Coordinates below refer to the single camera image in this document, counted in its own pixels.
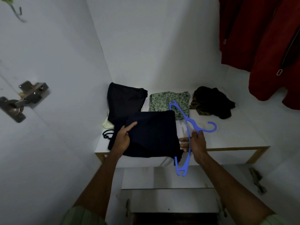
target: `black folded cloth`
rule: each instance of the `black folded cloth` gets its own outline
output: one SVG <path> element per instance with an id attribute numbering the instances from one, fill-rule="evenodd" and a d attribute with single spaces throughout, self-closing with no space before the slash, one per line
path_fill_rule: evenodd
<path id="1" fill-rule="evenodd" d="M 231 117 L 230 109 L 235 108 L 235 103 L 216 87 L 213 89 L 205 86 L 199 87 L 193 94 L 190 109 L 196 109 L 199 115 L 215 115 L 221 119 Z"/>
<path id="2" fill-rule="evenodd" d="M 143 88 L 111 83 L 107 91 L 108 120 L 115 124 L 115 119 L 141 111 L 147 96 L 148 91 Z"/>
<path id="3" fill-rule="evenodd" d="M 180 149 L 177 137 L 175 112 L 172 110 L 162 112 L 137 112 L 133 115 L 115 120 L 115 132 L 109 142 L 111 150 L 116 135 L 123 125 L 128 126 L 137 121 L 137 125 L 129 132 L 130 144 L 123 155 L 131 157 L 162 157 L 169 156 L 178 162 L 181 160 L 183 150 Z"/>

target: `metal hinge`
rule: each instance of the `metal hinge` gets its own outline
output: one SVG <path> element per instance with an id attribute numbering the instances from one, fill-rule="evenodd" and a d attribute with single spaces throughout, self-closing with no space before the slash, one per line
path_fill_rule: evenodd
<path id="1" fill-rule="evenodd" d="M 22 113 L 25 106 L 36 104 L 42 99 L 42 94 L 49 88 L 46 83 L 36 83 L 33 85 L 29 81 L 19 85 L 23 91 L 19 93 L 20 100 L 8 100 L 6 97 L 0 97 L 0 108 L 7 113 L 13 120 L 20 123 L 26 116 Z"/>
<path id="2" fill-rule="evenodd" d="M 252 175 L 254 185 L 256 185 L 258 188 L 259 194 L 264 195 L 267 192 L 267 189 L 259 184 L 259 181 L 263 178 L 262 175 L 258 170 L 255 170 L 254 168 L 249 168 L 249 171 Z"/>

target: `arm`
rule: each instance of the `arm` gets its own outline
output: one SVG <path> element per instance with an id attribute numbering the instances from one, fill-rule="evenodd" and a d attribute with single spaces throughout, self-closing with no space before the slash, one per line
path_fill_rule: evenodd
<path id="1" fill-rule="evenodd" d="M 127 132 L 136 124 L 137 122 L 134 122 L 127 127 L 123 126 L 121 128 L 117 134 L 111 152 L 85 190 L 81 193 L 73 207 L 82 206 L 105 219 L 115 167 L 119 158 L 129 146 L 130 139 Z"/>
<path id="2" fill-rule="evenodd" d="M 275 214 L 207 153 L 202 131 L 197 135 L 194 130 L 190 143 L 195 161 L 205 171 L 236 224 L 260 224 L 267 216 Z"/>

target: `green leaf print cloth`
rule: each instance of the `green leaf print cloth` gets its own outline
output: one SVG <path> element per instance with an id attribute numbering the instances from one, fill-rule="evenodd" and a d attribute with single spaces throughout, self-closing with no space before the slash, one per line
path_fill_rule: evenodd
<path id="1" fill-rule="evenodd" d="M 189 117 L 190 94 L 188 91 L 184 91 L 181 93 L 166 91 L 151 94 L 149 102 L 149 111 L 167 111 L 170 109 L 169 102 L 173 100 L 175 100 L 175 102 L 180 106 L 185 115 Z M 176 107 L 172 106 L 171 109 L 175 111 L 176 120 L 184 119 L 182 113 Z"/>

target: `red garment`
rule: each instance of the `red garment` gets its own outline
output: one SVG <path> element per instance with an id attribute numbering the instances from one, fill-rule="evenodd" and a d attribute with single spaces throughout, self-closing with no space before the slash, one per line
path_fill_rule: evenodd
<path id="1" fill-rule="evenodd" d="M 251 71 L 279 0 L 219 0 L 222 64 Z"/>
<path id="2" fill-rule="evenodd" d="M 261 40 L 250 74 L 249 91 L 258 100 L 268 100 L 286 87 L 283 104 L 300 110 L 299 25 L 300 0 L 282 0 Z M 294 58 L 295 64 L 283 64 L 285 57 Z"/>

